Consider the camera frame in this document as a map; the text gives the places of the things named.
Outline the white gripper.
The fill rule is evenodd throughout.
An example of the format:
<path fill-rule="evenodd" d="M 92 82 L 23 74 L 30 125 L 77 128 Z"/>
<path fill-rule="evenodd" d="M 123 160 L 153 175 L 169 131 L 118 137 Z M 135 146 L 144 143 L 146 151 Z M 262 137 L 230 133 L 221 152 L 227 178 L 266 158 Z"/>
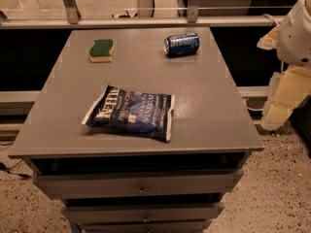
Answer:
<path fill-rule="evenodd" d="M 277 48 L 280 60 L 294 64 L 282 74 L 274 73 L 270 80 L 260 125 L 275 131 L 311 95 L 311 69 L 302 67 L 311 65 L 311 0 L 298 0 L 280 26 L 259 39 L 257 47 Z"/>

